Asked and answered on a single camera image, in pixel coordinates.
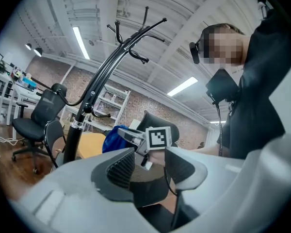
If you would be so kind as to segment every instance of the white ceiling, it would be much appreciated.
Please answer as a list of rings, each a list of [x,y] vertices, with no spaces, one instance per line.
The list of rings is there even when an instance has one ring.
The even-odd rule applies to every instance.
[[[257,0],[24,0],[16,12],[32,39],[47,37],[33,40],[42,47],[44,56],[68,63],[77,60],[78,67],[95,72],[117,44],[106,25],[119,20],[120,33],[126,39],[140,28],[146,6],[149,6],[147,25],[163,17],[168,19],[152,31],[164,38],[165,43],[143,39],[134,50],[150,62],[142,65],[127,55],[112,78],[203,125],[217,120],[205,84],[218,67],[195,65],[188,44],[197,41],[207,25],[215,23],[231,23],[246,35],[252,34],[259,25]],[[74,26],[80,28],[91,61],[82,57],[72,31]],[[237,79],[241,68],[228,72]],[[198,79],[196,84],[173,98],[166,95],[191,76]],[[225,118],[227,104],[222,102],[220,106]]]

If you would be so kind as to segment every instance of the black shirt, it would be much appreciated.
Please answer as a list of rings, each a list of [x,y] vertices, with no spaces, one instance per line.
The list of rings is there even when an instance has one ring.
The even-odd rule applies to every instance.
[[[245,159],[250,151],[284,133],[269,96],[290,67],[291,33],[279,15],[270,11],[250,38],[239,82],[241,94],[223,127],[222,142],[230,158]]]

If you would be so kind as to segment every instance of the brick wall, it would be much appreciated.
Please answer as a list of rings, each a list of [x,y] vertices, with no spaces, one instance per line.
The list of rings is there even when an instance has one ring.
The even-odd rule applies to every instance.
[[[60,82],[68,68],[69,65],[67,64],[37,57],[29,64],[27,71],[39,81],[51,86],[53,83]],[[68,88],[66,96],[68,101],[76,102],[80,98],[92,76],[93,74],[91,72],[76,67],[70,71],[63,83]],[[107,84],[122,91],[129,90],[127,87],[111,80],[108,80]],[[123,101],[117,98],[115,102],[121,104]],[[100,111],[105,113],[110,112],[112,115],[117,113],[116,109],[108,104],[101,102],[97,106],[99,106]],[[180,138],[177,142],[179,147],[189,150],[196,149],[200,142],[206,141],[208,129],[167,106],[135,91],[131,91],[130,93],[126,111],[124,110],[119,124],[129,126],[133,119],[141,121],[144,116],[144,110],[148,110],[150,113],[177,125],[180,131]],[[109,127],[112,127],[114,124],[114,120],[111,118],[94,118],[94,120]],[[91,129],[91,131],[101,132],[97,129]]]

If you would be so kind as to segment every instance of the ceiling light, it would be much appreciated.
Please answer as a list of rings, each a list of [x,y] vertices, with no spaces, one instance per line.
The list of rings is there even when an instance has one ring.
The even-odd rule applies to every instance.
[[[171,92],[168,92],[167,95],[173,96],[177,94],[178,92],[184,90],[185,88],[188,88],[190,85],[196,83],[198,80],[194,77],[189,78],[187,81],[183,82],[181,85],[173,89]]]
[[[36,48],[33,50],[35,52],[36,55],[38,55],[39,57],[42,57],[42,48]]]
[[[28,48],[29,50],[31,50],[32,45],[30,43],[25,44],[26,48]]]
[[[82,37],[81,37],[79,28],[78,27],[73,27],[72,29],[73,29],[73,32],[74,32],[76,38],[77,38],[78,44],[79,44],[79,46],[81,48],[81,51],[82,51],[82,53],[84,55],[84,58],[89,60],[90,58],[89,58],[89,56],[87,54],[87,51],[86,51],[85,46],[84,46],[84,43],[82,41]]]
[[[210,123],[220,123],[219,121],[213,121],[213,122],[210,122]],[[226,121],[221,121],[221,123],[226,123]]]

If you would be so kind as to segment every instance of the chair armrest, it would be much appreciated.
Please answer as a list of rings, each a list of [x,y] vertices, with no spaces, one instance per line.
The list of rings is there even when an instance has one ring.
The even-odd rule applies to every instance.
[[[28,105],[27,104],[24,104],[24,103],[19,103],[19,102],[16,102],[16,104],[21,107],[21,108],[27,108]]]

